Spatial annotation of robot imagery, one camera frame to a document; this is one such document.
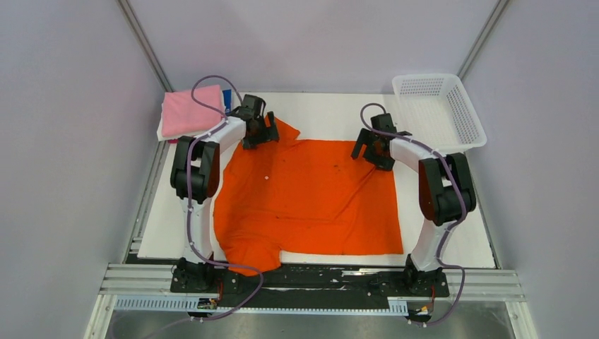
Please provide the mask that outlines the orange t shirt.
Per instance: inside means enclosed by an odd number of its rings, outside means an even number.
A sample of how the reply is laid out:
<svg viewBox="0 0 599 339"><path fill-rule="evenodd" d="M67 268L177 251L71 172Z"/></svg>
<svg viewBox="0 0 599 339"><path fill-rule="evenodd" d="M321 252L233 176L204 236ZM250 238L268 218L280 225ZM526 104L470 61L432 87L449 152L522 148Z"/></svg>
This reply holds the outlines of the orange t shirt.
<svg viewBox="0 0 599 339"><path fill-rule="evenodd" d="M213 229L231 270L279 268L282 251L402 254L394 175L352 159L351 141L302 140L277 121L280 139L237 146L215 199Z"/></svg>

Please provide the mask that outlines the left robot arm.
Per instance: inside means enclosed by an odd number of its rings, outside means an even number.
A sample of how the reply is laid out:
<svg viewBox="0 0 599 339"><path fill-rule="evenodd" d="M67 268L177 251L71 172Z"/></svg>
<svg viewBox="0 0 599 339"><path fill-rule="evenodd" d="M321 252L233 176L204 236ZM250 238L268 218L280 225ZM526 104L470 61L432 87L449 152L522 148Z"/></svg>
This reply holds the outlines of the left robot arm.
<svg viewBox="0 0 599 339"><path fill-rule="evenodd" d="M222 152L237 143L248 150L278 139L274 114L266 111L266 101L250 94L213 129L179 138L170 184L185 214L186 243L174 268L171 291L202 293L215 286L210 206L220 186Z"/></svg>

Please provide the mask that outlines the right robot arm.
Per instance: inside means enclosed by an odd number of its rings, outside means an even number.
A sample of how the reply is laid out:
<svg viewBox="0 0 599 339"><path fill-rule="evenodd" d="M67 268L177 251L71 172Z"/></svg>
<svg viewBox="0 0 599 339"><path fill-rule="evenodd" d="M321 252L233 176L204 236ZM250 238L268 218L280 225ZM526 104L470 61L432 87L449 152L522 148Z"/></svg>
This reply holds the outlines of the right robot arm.
<svg viewBox="0 0 599 339"><path fill-rule="evenodd" d="M433 292L448 294L443 262L453 230L476 207L468 161L463 153L444 155L399 132L389 113L378 114L364 124L351 156L362 156L379 170L391 170L402 162L418 176L418 201L423 225L415 248L408 254L403 271L393 275L391 290L408 296Z"/></svg>

